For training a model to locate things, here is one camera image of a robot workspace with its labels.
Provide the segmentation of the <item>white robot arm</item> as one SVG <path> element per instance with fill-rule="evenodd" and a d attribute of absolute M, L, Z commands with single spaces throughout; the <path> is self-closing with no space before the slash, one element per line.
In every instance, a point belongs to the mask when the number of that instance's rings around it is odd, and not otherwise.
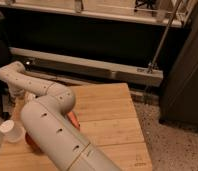
<path fill-rule="evenodd" d="M 25 67 L 19 61 L 2 66 L 0 80 L 8 85 L 12 96 L 24 91 L 37 95 L 24 105 L 20 118 L 27 133 L 59 171 L 121 171 L 65 119 L 76 102 L 69 87 L 26 75 Z"/>

